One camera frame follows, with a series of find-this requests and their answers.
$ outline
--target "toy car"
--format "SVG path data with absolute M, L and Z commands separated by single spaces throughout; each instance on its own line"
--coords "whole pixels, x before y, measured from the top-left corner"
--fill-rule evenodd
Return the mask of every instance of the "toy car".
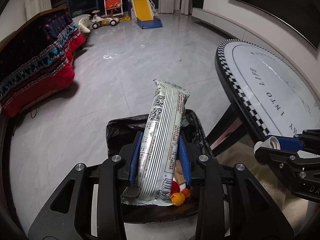
M 112 17 L 111 15 L 108 15 L 107 17 L 100 17 L 98 16 L 98 10 L 93 11 L 94 14 L 93 19 L 91 20 L 91 28 L 92 29 L 98 29 L 102 25 L 108 25 L 116 26 L 118 22 L 120 21 L 117 17 Z

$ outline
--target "knitted blanket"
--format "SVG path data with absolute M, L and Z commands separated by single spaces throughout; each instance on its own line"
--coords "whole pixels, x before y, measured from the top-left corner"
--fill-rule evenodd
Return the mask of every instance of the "knitted blanket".
M 0 51 L 0 104 L 13 117 L 38 97 L 67 87 L 72 52 L 85 41 L 64 9 L 42 15 Z

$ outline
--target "qr code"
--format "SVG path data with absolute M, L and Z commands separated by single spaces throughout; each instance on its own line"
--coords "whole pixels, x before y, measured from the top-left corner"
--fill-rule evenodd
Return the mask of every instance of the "qr code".
M 153 106 L 163 107 L 165 96 L 157 96 Z
M 156 121 L 160 122 L 160 117 L 161 117 L 162 109 L 161 108 L 153 108 L 153 110 L 150 113 L 150 121 Z

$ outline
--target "orange ball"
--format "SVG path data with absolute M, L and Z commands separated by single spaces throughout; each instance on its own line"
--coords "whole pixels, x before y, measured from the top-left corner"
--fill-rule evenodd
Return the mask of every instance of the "orange ball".
M 170 198 L 171 198 L 172 204 L 175 206 L 182 205 L 186 200 L 186 196 L 181 192 L 173 193 Z
M 191 191 L 190 191 L 190 189 L 188 189 L 188 188 L 184 188 L 184 189 L 181 191 L 181 193 L 183 193 L 183 195 L 185 195 L 186 198 L 188 198 L 188 197 L 191 196 Z

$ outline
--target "barcode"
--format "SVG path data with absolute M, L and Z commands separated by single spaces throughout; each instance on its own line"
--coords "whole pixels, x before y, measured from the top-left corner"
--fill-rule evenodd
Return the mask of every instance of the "barcode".
M 150 113 L 150 121 L 160 122 L 161 113 L 162 108 L 153 108 L 153 110 Z
M 163 107 L 165 96 L 157 96 L 153 106 Z
M 164 178 L 161 185 L 161 190 L 158 193 L 158 197 L 161 198 L 162 201 L 171 203 L 171 199 L 170 199 L 171 187 L 172 187 L 172 180 Z

